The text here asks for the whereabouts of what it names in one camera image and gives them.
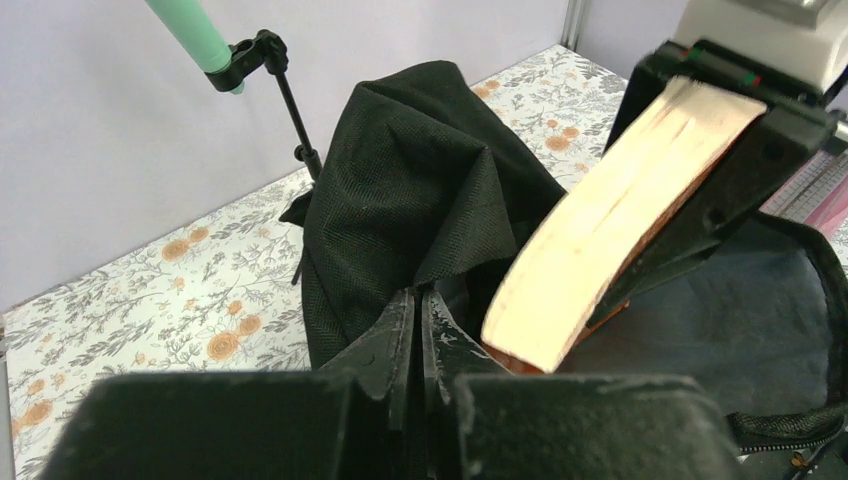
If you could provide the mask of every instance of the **black plastic mount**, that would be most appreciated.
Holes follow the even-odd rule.
[[[100,383],[43,478],[734,480],[735,454],[690,380],[511,375],[405,290],[314,372]]]
[[[832,141],[841,113],[825,110],[827,94],[709,42],[691,49],[668,42],[633,71],[607,148],[662,93],[686,76],[768,106],[701,186],[624,269],[595,309],[589,326],[628,298],[698,267],[753,212]]]
[[[292,123],[300,139],[300,145],[295,148],[294,156],[298,161],[306,164],[312,179],[317,179],[321,173],[321,158],[318,151],[312,148],[306,127],[303,125],[303,120],[297,109],[297,103],[294,101],[291,87],[286,79],[286,70],[289,65],[286,44],[279,35],[268,30],[260,30],[256,37],[231,45],[230,50],[233,52],[230,65],[220,72],[207,73],[206,76],[209,81],[219,92],[229,92],[241,85],[248,75],[264,64],[268,73],[277,79],[280,92],[283,94]]]

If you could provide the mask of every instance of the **black fabric bag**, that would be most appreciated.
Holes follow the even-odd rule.
[[[281,218],[304,226],[312,367],[410,286],[438,282],[479,340],[495,289],[564,194],[453,64],[358,85],[313,191]],[[689,375],[743,452],[812,446],[848,412],[846,302],[820,234],[756,215],[704,266],[632,299],[561,371]]]

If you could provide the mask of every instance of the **white machine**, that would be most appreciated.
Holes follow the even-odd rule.
[[[563,44],[575,49],[589,0],[571,0]],[[846,81],[848,0],[689,0],[671,40],[709,40],[822,92]],[[837,137],[848,142],[848,124]]]

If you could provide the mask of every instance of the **white wall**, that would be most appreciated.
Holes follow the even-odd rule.
[[[577,53],[629,77],[642,57],[674,34],[686,3],[687,0],[592,0]],[[833,106],[848,109],[848,91],[843,91]]]
[[[283,37],[324,156],[356,82],[430,59],[475,82],[558,43],[567,1],[203,4],[233,43]],[[142,0],[6,1],[0,43],[0,311],[299,166],[273,79],[218,94]]]

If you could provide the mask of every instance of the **metal frame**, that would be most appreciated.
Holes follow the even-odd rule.
[[[565,48],[576,52],[583,32],[586,13],[589,11],[590,0],[568,0],[568,10],[565,12],[565,25],[562,29],[562,41]]]

